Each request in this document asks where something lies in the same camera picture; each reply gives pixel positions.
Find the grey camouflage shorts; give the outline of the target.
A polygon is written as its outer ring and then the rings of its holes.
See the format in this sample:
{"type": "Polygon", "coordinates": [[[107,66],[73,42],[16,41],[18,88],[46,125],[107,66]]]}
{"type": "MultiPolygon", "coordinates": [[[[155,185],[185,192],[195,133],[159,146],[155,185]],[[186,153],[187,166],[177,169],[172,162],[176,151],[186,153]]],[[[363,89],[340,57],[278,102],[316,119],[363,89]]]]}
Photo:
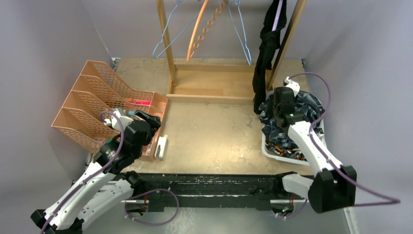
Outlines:
{"type": "Polygon", "coordinates": [[[321,116],[313,122],[307,122],[305,120],[305,121],[297,122],[294,125],[290,125],[289,128],[281,128],[281,129],[293,141],[294,141],[295,138],[294,137],[291,138],[291,136],[294,135],[295,133],[298,134],[298,138],[297,138],[298,140],[307,139],[309,132],[312,132],[314,134],[313,138],[323,136],[324,135],[324,130],[320,126],[320,121],[321,121],[321,117],[322,117],[323,114],[321,114],[321,116]]]}

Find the white stapler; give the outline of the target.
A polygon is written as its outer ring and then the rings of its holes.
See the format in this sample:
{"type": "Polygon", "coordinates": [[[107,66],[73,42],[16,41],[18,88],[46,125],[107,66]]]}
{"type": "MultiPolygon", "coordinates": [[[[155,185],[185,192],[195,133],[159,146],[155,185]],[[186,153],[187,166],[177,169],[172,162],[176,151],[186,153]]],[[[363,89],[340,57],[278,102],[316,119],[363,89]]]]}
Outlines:
{"type": "Polygon", "coordinates": [[[167,142],[168,142],[168,136],[167,135],[160,136],[158,138],[157,146],[156,146],[156,149],[155,149],[155,155],[154,155],[156,159],[163,160],[167,142]]]}

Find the orange camouflage shorts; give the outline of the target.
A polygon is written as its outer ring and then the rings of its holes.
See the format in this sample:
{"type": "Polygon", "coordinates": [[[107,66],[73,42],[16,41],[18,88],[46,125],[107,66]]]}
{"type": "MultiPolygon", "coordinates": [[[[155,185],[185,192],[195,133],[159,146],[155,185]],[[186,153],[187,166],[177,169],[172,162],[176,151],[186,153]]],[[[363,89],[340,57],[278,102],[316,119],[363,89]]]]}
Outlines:
{"type": "Polygon", "coordinates": [[[307,159],[305,158],[305,156],[299,148],[286,149],[276,145],[266,145],[265,148],[270,154],[275,156],[281,156],[300,161],[307,161],[307,159]]]}

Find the peach plastic file organizer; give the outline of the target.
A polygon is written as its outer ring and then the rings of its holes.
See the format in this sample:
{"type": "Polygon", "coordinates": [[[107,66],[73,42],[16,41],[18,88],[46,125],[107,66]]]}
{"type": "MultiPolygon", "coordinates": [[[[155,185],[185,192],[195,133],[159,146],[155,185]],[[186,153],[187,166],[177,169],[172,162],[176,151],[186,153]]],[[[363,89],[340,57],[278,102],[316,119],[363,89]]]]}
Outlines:
{"type": "Polygon", "coordinates": [[[108,139],[119,132],[103,123],[109,115],[103,111],[122,108],[125,112],[141,110],[164,119],[168,99],[151,91],[131,88],[107,63],[89,60],[66,97],[52,123],[70,140],[89,153],[97,153],[108,139]],[[151,105],[132,104],[134,100],[151,101],[151,105]]]}

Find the orange hanger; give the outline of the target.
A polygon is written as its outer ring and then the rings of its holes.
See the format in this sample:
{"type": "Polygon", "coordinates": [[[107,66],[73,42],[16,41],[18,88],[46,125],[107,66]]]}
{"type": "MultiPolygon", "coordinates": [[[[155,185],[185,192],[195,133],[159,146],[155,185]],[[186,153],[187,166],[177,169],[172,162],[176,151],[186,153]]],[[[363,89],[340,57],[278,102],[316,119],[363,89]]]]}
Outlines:
{"type": "Polygon", "coordinates": [[[199,14],[196,17],[195,25],[190,37],[186,61],[190,61],[195,54],[195,51],[199,48],[200,43],[204,40],[205,36],[208,34],[210,28],[214,25],[218,16],[223,12],[225,7],[228,5],[228,0],[222,0],[220,4],[215,9],[215,12],[211,15],[210,19],[206,22],[205,27],[200,30],[202,18],[204,16],[205,10],[207,9],[209,0],[205,0],[199,10],[199,14]]]}

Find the blue wire hanger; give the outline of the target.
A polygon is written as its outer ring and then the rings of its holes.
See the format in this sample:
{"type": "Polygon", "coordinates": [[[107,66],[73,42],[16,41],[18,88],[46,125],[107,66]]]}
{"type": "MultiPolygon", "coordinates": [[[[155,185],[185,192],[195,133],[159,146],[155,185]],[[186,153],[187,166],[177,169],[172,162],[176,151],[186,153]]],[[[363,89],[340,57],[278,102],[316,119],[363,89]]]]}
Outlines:
{"type": "Polygon", "coordinates": [[[162,38],[161,40],[156,44],[156,46],[154,47],[154,50],[152,52],[152,57],[154,59],[158,59],[161,55],[163,55],[170,47],[172,44],[175,43],[175,41],[177,39],[179,39],[179,37],[190,27],[192,26],[196,20],[198,19],[200,13],[198,12],[196,15],[194,15],[193,19],[185,25],[184,28],[182,28],[182,31],[176,35],[176,37],[170,41],[167,41],[167,39],[169,39],[169,25],[171,22],[171,19],[173,18],[173,15],[175,13],[175,11],[180,7],[180,5],[185,5],[186,4],[186,0],[176,0],[175,1],[175,6],[172,9],[172,11],[170,12],[170,14],[168,15],[166,21],[165,21],[165,25],[162,28],[162,38]]]}

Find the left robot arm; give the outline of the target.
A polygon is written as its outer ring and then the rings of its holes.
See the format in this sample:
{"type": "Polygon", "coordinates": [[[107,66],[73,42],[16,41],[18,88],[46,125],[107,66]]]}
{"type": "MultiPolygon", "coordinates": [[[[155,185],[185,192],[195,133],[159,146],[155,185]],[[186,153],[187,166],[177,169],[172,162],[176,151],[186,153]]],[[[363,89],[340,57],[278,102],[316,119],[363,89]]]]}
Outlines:
{"type": "Polygon", "coordinates": [[[40,233],[81,234],[104,209],[128,197],[144,196],[145,186],[137,181],[135,172],[122,178],[112,189],[102,194],[98,191],[142,156],[144,147],[161,128],[161,119],[141,110],[134,112],[136,118],[114,111],[103,111],[99,116],[104,115],[111,116],[112,127],[119,130],[119,134],[100,147],[92,163],[61,198],[47,209],[31,214],[40,233]]]}

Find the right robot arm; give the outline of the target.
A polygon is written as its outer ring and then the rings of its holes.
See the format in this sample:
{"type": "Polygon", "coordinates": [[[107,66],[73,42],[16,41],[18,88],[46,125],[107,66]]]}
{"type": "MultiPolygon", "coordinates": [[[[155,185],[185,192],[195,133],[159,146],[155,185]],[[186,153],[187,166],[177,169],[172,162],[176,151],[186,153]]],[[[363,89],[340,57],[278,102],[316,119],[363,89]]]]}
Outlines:
{"type": "Polygon", "coordinates": [[[290,77],[274,90],[274,119],[303,153],[311,167],[313,179],[290,172],[278,175],[274,194],[286,198],[291,193],[307,199],[318,213],[351,207],[355,204],[357,173],[352,166],[344,166],[315,134],[305,115],[295,105],[300,85],[290,77]]]}

